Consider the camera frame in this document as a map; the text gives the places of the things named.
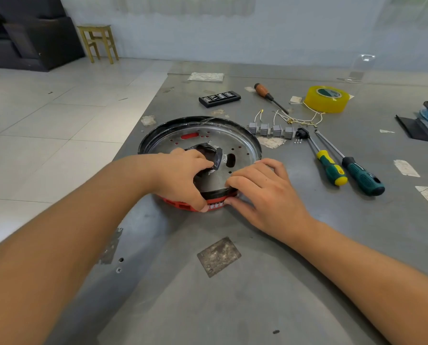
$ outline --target screwdriver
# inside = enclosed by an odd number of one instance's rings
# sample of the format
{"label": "screwdriver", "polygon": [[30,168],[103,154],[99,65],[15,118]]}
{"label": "screwdriver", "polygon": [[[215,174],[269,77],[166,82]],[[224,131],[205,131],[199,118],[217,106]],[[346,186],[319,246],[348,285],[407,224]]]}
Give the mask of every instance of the screwdriver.
{"label": "screwdriver", "polygon": [[360,189],[367,196],[379,196],[385,192],[385,186],[376,176],[367,172],[364,168],[358,165],[353,157],[345,157],[345,155],[343,155],[318,130],[315,130],[314,132],[324,139],[327,144],[329,144],[342,157],[342,166],[348,170],[348,173],[351,174],[351,176],[356,180],[356,183],[359,185]]}
{"label": "screwdriver", "polygon": [[348,182],[348,178],[346,177],[343,168],[337,165],[334,160],[331,159],[327,150],[319,149],[319,147],[316,145],[313,138],[309,135],[309,132],[305,128],[298,128],[296,136],[302,139],[309,139],[309,141],[314,145],[316,150],[318,150],[316,157],[324,166],[327,179],[329,179],[332,185],[342,186]]}
{"label": "screwdriver", "polygon": [[266,89],[263,84],[257,83],[254,85],[254,88],[255,88],[255,91],[257,92],[257,94],[259,96],[261,96],[262,98],[268,99],[269,101],[275,103],[277,106],[279,106],[281,108],[282,111],[284,111],[286,114],[289,115],[287,110],[285,108],[283,108],[276,100],[274,100],[273,96],[270,94],[270,92],[268,92],[268,89]]}

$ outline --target wooden handle screwdriver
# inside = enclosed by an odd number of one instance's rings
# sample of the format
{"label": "wooden handle screwdriver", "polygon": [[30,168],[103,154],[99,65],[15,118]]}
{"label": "wooden handle screwdriver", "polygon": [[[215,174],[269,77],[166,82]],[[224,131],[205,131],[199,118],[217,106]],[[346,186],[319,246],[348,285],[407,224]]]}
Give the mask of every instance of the wooden handle screwdriver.
{"label": "wooden handle screwdriver", "polygon": [[281,108],[282,111],[284,111],[286,114],[289,115],[287,110],[283,108],[276,100],[274,100],[273,96],[270,94],[270,92],[268,92],[268,89],[266,89],[263,84],[256,83],[254,88],[259,96],[261,96],[262,98],[268,99],[270,102],[275,103],[277,106]]}

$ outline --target packing tape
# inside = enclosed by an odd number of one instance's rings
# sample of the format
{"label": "packing tape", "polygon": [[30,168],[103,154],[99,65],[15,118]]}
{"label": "packing tape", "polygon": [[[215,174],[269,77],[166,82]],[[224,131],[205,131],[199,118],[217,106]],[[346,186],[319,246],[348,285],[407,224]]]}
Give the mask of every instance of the packing tape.
{"label": "packing tape", "polygon": [[349,94],[345,91],[329,86],[312,86],[308,90],[304,103],[323,113],[341,113],[348,101]]}

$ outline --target green screwdriver handle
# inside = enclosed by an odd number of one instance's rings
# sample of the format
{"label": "green screwdriver handle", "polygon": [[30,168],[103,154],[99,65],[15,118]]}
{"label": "green screwdriver handle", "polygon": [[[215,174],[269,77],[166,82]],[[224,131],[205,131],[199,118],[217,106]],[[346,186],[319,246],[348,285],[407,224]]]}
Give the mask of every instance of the green screwdriver handle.
{"label": "green screwdriver handle", "polygon": [[372,173],[358,165],[353,157],[343,157],[342,166],[356,180],[362,191],[368,196],[379,196],[385,192],[385,186]]}

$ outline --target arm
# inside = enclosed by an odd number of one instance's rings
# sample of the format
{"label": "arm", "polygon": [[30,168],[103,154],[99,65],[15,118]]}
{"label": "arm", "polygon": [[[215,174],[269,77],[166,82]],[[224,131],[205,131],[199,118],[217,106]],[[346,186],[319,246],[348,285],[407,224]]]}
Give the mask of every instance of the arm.
{"label": "arm", "polygon": [[142,196],[157,193],[206,211],[193,178],[209,167],[212,162],[196,150],[126,157],[104,167],[4,240],[0,344],[44,342],[119,223]]}
{"label": "arm", "polygon": [[[227,184],[254,207],[238,198],[227,204],[318,268],[392,344],[428,344],[428,276],[313,219],[278,161],[258,161],[234,172]],[[292,227],[288,213],[295,215]]]}

